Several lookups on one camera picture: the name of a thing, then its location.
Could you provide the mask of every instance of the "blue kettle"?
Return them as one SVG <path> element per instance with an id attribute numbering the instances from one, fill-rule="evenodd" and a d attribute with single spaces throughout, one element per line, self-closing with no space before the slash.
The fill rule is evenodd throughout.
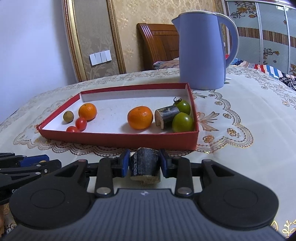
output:
<path id="1" fill-rule="evenodd" d="M 226 68 L 234 60 L 239 47 L 239 34 L 234 21 L 207 11 L 181 13 L 172 20 L 179 33 L 180 82 L 192 89 L 215 90 L 223 87 Z M 231 34 L 231 51 L 225 59 L 221 23 Z"/>

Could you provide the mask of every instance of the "white tablecloth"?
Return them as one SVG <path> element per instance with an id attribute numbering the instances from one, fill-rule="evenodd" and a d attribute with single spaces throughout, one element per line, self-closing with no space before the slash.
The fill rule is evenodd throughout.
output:
<path id="1" fill-rule="evenodd" d="M 196 151 L 170 151 L 191 162 L 212 159 L 271 188 L 279 199 L 279 210 L 272 226 L 284 237 L 296 229 L 296 92 L 266 74 L 244 67 L 229 67 L 228 84 L 215 91 L 193 91 L 198 111 L 199 138 Z M 0 152 L 16 155 L 47 154 L 61 160 L 63 166 L 77 159 L 97 162 L 104 156 L 118 155 L 122 149 L 104 148 L 45 140 L 36 131 L 37 124 L 67 99 L 82 90 L 145 83 L 179 81 L 179 69 L 123 74 L 86 81 L 31 99 L 0 126 Z M 94 189 L 91 178 L 88 191 Z M 149 188 L 171 188 L 176 180 L 161 177 Z M 114 179 L 118 187 L 140 188 L 128 177 Z M 195 192 L 201 191 L 194 178 Z M 15 224 L 4 206 L 5 229 Z"/>

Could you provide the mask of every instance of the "orange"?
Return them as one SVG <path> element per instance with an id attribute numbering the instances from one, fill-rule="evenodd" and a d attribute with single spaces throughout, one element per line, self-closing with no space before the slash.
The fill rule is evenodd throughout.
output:
<path id="1" fill-rule="evenodd" d="M 96 107 L 92 103 L 83 104 L 78 110 L 79 117 L 91 121 L 96 117 Z"/>
<path id="2" fill-rule="evenodd" d="M 131 128 L 143 130 L 148 128 L 153 121 L 153 113 L 147 106 L 138 106 L 128 113 L 128 123 Z"/>

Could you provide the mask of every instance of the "white wall switch panel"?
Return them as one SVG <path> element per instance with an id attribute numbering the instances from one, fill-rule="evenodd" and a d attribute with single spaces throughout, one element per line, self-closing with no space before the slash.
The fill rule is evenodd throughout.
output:
<path id="1" fill-rule="evenodd" d="M 96 64 L 101 64 L 101 63 L 103 63 L 103 61 L 102 61 L 102 59 L 101 59 L 100 52 L 95 53 L 94 55 L 96 56 Z"/>
<path id="2" fill-rule="evenodd" d="M 102 58 L 102 63 L 105 63 L 105 62 L 107 62 L 107 58 L 106 58 L 105 51 L 103 51 L 103 52 L 100 52 L 100 54 L 101 54 L 101 58 Z"/>
<path id="3" fill-rule="evenodd" d="M 106 59 L 107 59 L 107 61 L 111 61 L 112 58 L 111 58 L 110 50 L 106 50 L 106 51 L 105 51 L 105 54 L 106 54 Z"/>
<path id="4" fill-rule="evenodd" d="M 95 57 L 95 54 L 94 54 L 94 53 L 89 55 L 89 59 L 90 59 L 90 61 L 91 61 L 91 65 L 92 65 L 92 66 L 94 66 L 94 65 L 97 64 L 97 63 L 96 63 L 96 57 Z"/>

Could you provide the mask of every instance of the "gold frame molding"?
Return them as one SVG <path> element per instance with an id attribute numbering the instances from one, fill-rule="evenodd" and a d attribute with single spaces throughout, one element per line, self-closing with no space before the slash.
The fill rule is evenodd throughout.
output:
<path id="1" fill-rule="evenodd" d="M 126 67 L 124 64 L 123 52 L 121 48 L 118 27 L 116 23 L 115 11 L 113 6 L 113 0 L 106 0 L 108 15 L 111 25 L 112 38 L 114 43 L 114 49 L 116 53 L 118 69 L 120 74 L 126 73 Z M 80 49 L 79 37 L 76 27 L 74 0 L 63 0 L 64 17 L 66 24 L 66 32 L 68 36 L 69 48 L 72 55 L 72 61 L 76 76 L 79 82 L 88 80 Z"/>

